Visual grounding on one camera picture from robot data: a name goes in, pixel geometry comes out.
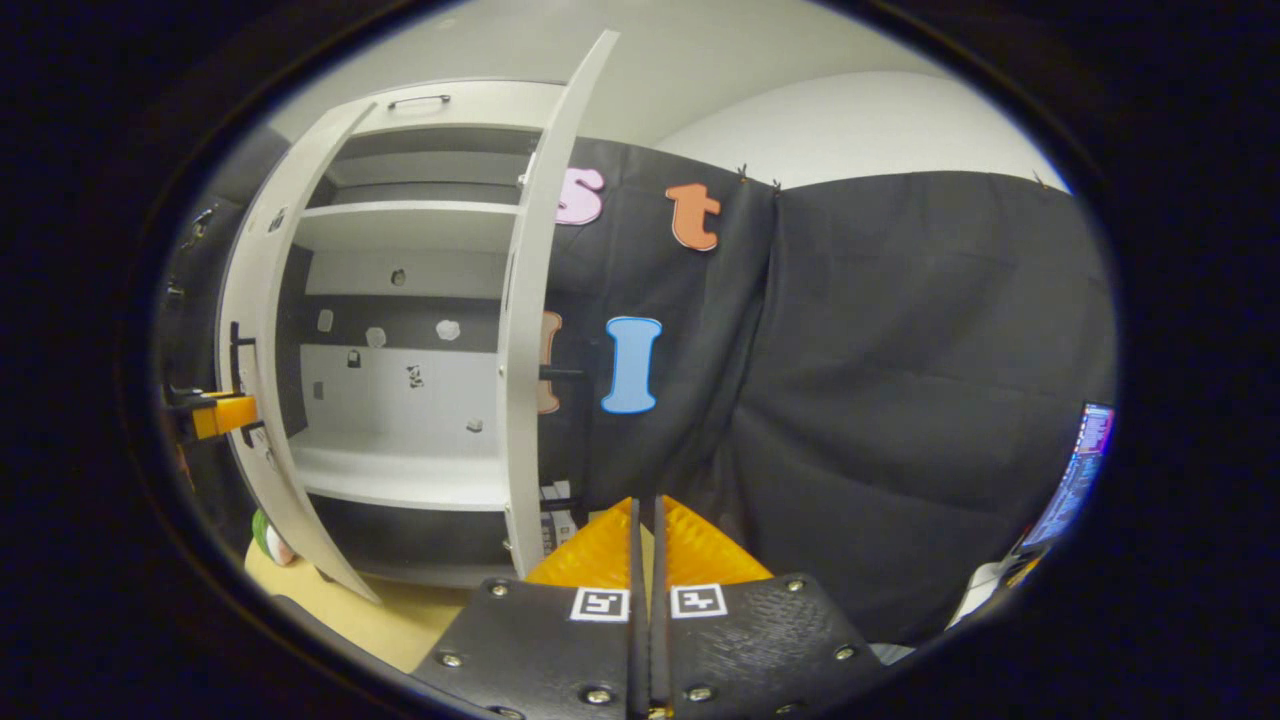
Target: open cabinet door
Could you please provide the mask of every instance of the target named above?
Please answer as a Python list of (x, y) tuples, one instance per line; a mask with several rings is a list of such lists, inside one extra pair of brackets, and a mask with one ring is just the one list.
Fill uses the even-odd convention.
[[(252, 395), (262, 420), (246, 433), (252, 442), (239, 432), (229, 433), (259, 506), (298, 555), (353, 592), (381, 602), (338, 551), (297, 482), (275, 377), (276, 305), (298, 218), (325, 168), (372, 108), (374, 102), (358, 100), (321, 115), (259, 191), (223, 284), (216, 347), (219, 388)], [(238, 343), (233, 343), (233, 325)]]
[(498, 320), (499, 454), (511, 501), (507, 530), (516, 573), (543, 559), (538, 478), (538, 372), (556, 211), (577, 126), (618, 33), (604, 31), (577, 67), (538, 141), (512, 231)]

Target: computer monitor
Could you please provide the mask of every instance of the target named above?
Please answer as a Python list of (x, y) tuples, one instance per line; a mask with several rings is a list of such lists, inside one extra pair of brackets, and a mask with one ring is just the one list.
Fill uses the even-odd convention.
[(1019, 543), (1015, 553), (1023, 555), (1043, 550), (1059, 539), (1070, 527), (1102, 468), (1102, 457), (1107, 451), (1107, 441), (1111, 438), (1115, 413), (1115, 409), (1107, 405), (1094, 402), (1084, 405), (1080, 429), (1075, 436), (1075, 448), (1066, 462), (1066, 471), (1062, 473), (1062, 479), (1057, 484), (1057, 492), (1050, 500), (1044, 514)]

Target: orange letter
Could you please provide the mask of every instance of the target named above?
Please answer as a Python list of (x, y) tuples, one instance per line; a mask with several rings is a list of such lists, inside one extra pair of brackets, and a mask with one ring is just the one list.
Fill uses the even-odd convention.
[(667, 197), (676, 201), (671, 219), (671, 232), (676, 241), (703, 252), (716, 247), (719, 240), (716, 233), (703, 229), (703, 217), (707, 213), (719, 215), (719, 200), (707, 197), (707, 186), (696, 182), (668, 187)]
[[(549, 310), (543, 313), (543, 365), (552, 364), (552, 340), (556, 331), (561, 329), (563, 320), (558, 313)], [(559, 410), (559, 398), (552, 392), (550, 380), (538, 380), (538, 414), (547, 415)]]

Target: blue letter i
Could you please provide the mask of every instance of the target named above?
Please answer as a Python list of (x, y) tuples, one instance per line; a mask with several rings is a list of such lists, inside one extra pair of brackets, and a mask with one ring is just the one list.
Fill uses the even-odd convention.
[(604, 332), (613, 337), (613, 388), (600, 407), (614, 415), (653, 410), (658, 400), (649, 395), (649, 360), (662, 323), (653, 318), (613, 318)]

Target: ceiling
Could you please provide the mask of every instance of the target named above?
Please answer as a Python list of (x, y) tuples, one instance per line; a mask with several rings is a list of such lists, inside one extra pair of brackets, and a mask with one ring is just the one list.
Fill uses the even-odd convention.
[(470, 0), (320, 77), (270, 124), (291, 142), (321, 113), (388, 87), (506, 77), (564, 81), (603, 29), (621, 33), (579, 135), (653, 146), (762, 92), (840, 73), (948, 77), (806, 0)]

